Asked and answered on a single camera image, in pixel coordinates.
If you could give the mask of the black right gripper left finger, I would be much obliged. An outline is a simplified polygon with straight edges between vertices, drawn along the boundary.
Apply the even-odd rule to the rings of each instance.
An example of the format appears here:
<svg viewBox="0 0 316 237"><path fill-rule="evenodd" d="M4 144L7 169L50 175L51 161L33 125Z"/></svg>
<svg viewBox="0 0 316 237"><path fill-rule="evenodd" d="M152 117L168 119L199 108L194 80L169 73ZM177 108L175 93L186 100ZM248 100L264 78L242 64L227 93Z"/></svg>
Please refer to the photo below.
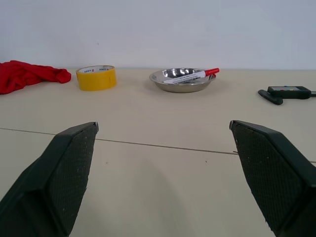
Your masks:
<svg viewBox="0 0 316 237"><path fill-rule="evenodd" d="M99 126L56 134L0 201L0 237L69 237L87 188Z"/></svg>

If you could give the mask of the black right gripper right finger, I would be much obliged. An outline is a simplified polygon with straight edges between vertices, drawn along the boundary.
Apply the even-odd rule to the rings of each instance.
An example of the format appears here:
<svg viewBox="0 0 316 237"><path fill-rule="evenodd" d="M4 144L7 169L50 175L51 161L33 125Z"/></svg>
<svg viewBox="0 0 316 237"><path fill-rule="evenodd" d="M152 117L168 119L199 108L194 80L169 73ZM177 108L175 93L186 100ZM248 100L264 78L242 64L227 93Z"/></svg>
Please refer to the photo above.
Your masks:
<svg viewBox="0 0 316 237"><path fill-rule="evenodd" d="M251 193L276 237L316 237L316 167L280 132L230 122Z"/></svg>

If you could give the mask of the black digital thermometer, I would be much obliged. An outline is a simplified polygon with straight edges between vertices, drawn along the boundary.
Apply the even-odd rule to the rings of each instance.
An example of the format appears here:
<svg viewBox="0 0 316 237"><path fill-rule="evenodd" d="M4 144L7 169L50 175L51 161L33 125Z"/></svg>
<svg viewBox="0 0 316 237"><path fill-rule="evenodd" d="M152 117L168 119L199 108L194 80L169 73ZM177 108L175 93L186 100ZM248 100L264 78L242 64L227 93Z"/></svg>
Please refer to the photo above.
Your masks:
<svg viewBox="0 0 316 237"><path fill-rule="evenodd" d="M259 90L258 94L275 105L282 105L284 99L316 98L316 91L303 86L269 86L267 90Z"/></svg>

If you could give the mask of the yellow tape roll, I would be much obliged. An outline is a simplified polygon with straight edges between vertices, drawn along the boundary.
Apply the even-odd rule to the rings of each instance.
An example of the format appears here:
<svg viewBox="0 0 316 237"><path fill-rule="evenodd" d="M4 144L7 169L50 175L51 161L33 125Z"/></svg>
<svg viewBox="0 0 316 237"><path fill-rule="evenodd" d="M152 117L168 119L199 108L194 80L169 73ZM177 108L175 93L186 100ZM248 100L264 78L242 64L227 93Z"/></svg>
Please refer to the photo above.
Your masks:
<svg viewBox="0 0 316 237"><path fill-rule="evenodd" d="M117 84L116 68L111 65L89 66L76 70L79 88L98 91L113 88Z"/></svg>

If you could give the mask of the red cloth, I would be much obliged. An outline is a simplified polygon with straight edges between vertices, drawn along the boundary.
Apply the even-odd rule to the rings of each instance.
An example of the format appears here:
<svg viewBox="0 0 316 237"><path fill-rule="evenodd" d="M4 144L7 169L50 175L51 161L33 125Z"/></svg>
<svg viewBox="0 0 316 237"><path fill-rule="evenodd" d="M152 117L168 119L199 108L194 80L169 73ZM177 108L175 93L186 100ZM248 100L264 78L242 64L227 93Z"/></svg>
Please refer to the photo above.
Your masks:
<svg viewBox="0 0 316 237"><path fill-rule="evenodd" d="M44 81L67 83L71 78L71 73L66 69L11 60L0 63L0 95Z"/></svg>

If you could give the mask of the white marker with red cap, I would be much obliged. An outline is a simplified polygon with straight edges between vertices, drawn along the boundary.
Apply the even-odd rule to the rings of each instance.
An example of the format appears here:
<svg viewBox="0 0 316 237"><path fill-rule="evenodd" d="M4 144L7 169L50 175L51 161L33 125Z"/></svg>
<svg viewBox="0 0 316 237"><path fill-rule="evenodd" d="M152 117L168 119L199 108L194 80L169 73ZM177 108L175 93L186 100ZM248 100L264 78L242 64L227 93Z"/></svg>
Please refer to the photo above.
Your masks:
<svg viewBox="0 0 316 237"><path fill-rule="evenodd" d="M166 79L164 83L167 84L182 84L191 82L200 78L205 78L220 72L219 68L204 70L204 71L195 71L193 69L180 68L172 69L167 71Z"/></svg>

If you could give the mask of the steel bowl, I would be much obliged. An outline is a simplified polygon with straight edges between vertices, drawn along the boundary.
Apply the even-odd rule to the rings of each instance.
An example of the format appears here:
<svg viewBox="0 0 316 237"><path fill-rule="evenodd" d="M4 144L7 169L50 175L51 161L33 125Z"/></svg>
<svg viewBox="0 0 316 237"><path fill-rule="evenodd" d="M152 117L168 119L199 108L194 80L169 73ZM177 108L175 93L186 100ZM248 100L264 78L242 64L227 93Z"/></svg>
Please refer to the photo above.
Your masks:
<svg viewBox="0 0 316 237"><path fill-rule="evenodd" d="M209 70L172 68L154 72L149 79L163 91L191 93L207 88L219 72L219 68Z"/></svg>

